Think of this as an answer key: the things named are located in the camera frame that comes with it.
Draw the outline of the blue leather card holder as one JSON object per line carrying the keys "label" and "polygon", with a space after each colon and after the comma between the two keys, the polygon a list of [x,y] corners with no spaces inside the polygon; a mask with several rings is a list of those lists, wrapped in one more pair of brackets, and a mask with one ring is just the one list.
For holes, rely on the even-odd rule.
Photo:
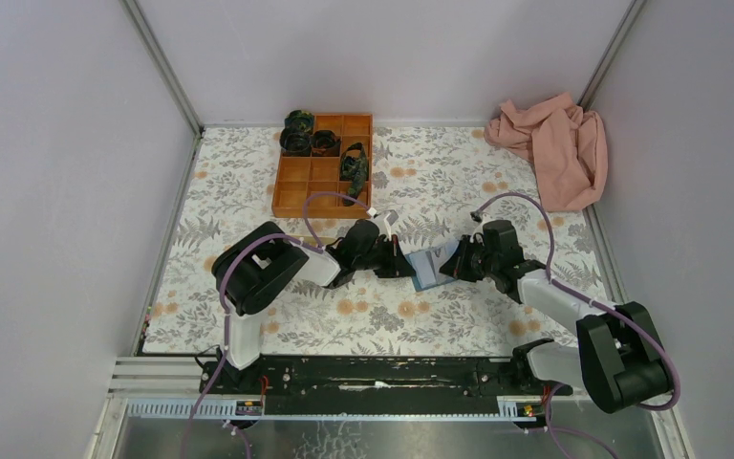
{"label": "blue leather card holder", "polygon": [[458,245],[458,240],[452,238],[439,246],[415,251],[405,256],[406,261],[415,270],[412,283],[416,292],[430,290],[455,281],[454,277],[441,273],[440,269],[455,253]]}

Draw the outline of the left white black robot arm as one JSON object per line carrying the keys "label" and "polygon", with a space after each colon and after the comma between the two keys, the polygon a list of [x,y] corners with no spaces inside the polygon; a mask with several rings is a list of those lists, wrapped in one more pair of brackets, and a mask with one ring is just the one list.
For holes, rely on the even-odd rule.
{"label": "left white black robot arm", "polygon": [[257,384],[264,311],[292,281],[336,289],[359,271],[378,278],[415,276],[393,231],[397,219],[393,210],[359,219],[344,236],[321,247],[266,222],[219,255],[211,273],[225,314],[222,381],[237,393]]}

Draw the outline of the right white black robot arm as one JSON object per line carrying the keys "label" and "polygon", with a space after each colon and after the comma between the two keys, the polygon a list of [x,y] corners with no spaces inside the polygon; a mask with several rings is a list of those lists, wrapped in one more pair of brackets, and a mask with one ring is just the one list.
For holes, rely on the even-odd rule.
{"label": "right white black robot arm", "polygon": [[552,276],[544,263],[527,259],[508,220],[480,212],[471,217],[476,229],[460,238],[440,272],[466,282],[489,279],[498,292],[539,310],[576,338],[574,346],[539,339],[515,347],[507,367],[515,389],[532,394],[563,383],[585,391],[606,413],[676,404],[680,378],[643,305],[594,300]]}

